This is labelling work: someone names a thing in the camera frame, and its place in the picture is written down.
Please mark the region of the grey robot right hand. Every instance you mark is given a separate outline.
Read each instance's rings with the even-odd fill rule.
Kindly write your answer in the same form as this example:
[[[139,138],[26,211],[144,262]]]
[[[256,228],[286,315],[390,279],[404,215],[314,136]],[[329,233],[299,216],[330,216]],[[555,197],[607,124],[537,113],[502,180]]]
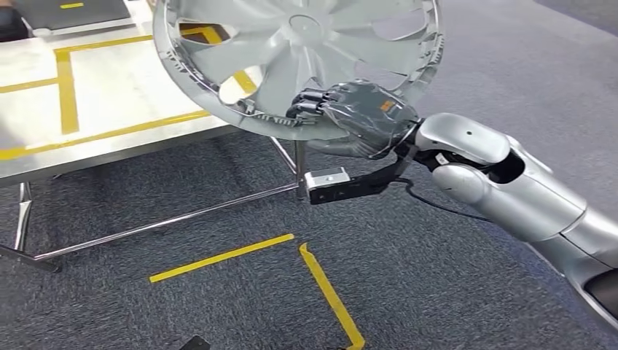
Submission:
[[[340,139],[310,140],[310,148],[327,155],[370,160],[384,158],[421,123],[412,106],[364,79],[326,90],[302,90],[286,116],[296,118],[303,112],[325,116],[348,133]]]

